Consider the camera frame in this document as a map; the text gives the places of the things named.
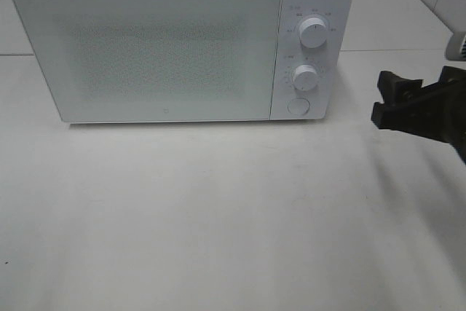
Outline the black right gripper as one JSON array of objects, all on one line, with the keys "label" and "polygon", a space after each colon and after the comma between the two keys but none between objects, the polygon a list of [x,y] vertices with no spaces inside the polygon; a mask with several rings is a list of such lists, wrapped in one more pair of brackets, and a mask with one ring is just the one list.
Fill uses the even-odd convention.
[{"label": "black right gripper", "polygon": [[[371,121],[380,130],[415,132],[447,143],[465,161],[465,70],[444,66],[437,82],[422,84],[422,79],[381,71],[377,87],[384,103],[373,104]],[[404,103],[414,95],[414,104]]]}]

